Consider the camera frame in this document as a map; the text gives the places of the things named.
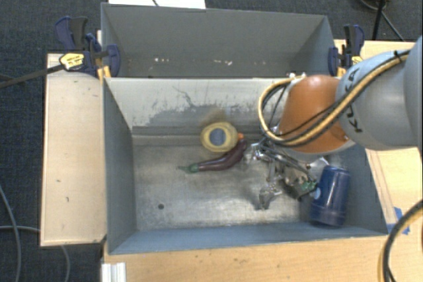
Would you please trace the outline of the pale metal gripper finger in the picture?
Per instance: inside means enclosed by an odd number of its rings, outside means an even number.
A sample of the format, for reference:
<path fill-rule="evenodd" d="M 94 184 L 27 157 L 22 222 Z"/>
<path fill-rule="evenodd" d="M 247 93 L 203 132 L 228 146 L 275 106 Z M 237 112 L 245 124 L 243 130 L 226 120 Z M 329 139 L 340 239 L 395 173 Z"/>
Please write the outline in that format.
<path fill-rule="evenodd" d="M 279 195 L 282 194 L 281 189 L 278 189 L 274 186 L 264 186 L 260 189 L 258 199 L 259 206 L 262 210 L 268 209 L 270 203 Z"/>
<path fill-rule="evenodd" d="M 266 184 L 270 190 L 278 189 L 278 171 L 277 171 L 277 162 L 271 161 L 268 164 L 268 175 L 266 179 Z"/>

